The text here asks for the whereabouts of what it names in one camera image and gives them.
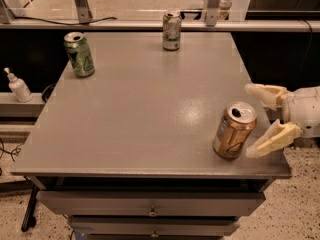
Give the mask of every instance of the can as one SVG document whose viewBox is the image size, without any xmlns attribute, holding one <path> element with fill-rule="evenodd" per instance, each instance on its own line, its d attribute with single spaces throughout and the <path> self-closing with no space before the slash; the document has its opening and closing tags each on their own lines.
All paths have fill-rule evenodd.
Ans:
<svg viewBox="0 0 320 240">
<path fill-rule="evenodd" d="M 224 110 L 216 136 L 214 150 L 222 157 L 237 158 L 242 146 L 257 124 L 257 112 L 249 104 L 236 101 Z"/>
<path fill-rule="evenodd" d="M 71 32 L 65 35 L 64 47 L 76 76 L 87 77 L 94 73 L 91 52 L 83 33 Z"/>
<path fill-rule="evenodd" d="M 180 48 L 182 18 L 179 11 L 167 11 L 163 16 L 163 48 L 175 51 Z"/>
</svg>

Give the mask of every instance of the copper-colored can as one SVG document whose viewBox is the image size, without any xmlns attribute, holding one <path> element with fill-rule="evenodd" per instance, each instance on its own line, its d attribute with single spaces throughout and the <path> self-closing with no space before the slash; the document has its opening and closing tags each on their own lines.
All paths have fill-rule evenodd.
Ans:
<svg viewBox="0 0 320 240">
<path fill-rule="evenodd" d="M 249 104 L 233 102 L 224 110 L 213 141 L 214 150 L 222 157 L 237 158 L 242 146 L 257 124 L 257 112 Z"/>
</svg>

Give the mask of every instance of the table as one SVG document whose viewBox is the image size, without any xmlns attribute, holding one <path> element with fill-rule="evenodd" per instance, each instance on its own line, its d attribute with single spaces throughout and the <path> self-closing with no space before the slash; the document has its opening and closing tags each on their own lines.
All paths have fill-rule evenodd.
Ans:
<svg viewBox="0 0 320 240">
<path fill-rule="evenodd" d="M 30 177 L 38 200 L 76 232 L 230 235 L 275 179 L 290 178 L 281 151 L 244 154 L 269 121 L 244 91 L 250 77 L 230 33 L 183 32 L 177 51 L 162 49 L 157 32 L 86 36 L 96 72 L 79 79 L 68 63 L 12 171 Z M 233 101 L 253 105 L 258 124 L 243 154 L 227 160 L 212 141 Z"/>
</svg>

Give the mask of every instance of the gray tabletop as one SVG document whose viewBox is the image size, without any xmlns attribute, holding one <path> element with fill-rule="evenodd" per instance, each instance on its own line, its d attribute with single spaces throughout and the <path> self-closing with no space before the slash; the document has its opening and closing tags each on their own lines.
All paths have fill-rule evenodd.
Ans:
<svg viewBox="0 0 320 240">
<path fill-rule="evenodd" d="M 161 33 L 86 36 L 96 72 L 79 79 L 68 63 L 13 174 L 289 177 L 281 151 L 262 159 L 244 155 L 269 121 L 244 91 L 251 80 L 229 33 L 182 33 L 174 52 L 162 49 Z M 258 124 L 243 154 L 225 160 L 212 141 L 233 101 L 253 105 Z"/>
</svg>

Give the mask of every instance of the green can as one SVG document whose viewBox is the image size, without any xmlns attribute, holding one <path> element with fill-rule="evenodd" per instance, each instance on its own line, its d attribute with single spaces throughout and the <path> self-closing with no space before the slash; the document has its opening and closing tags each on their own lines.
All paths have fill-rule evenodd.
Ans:
<svg viewBox="0 0 320 240">
<path fill-rule="evenodd" d="M 83 33 L 71 32 L 65 35 L 64 47 L 77 77 L 87 77 L 94 73 L 90 48 Z"/>
</svg>

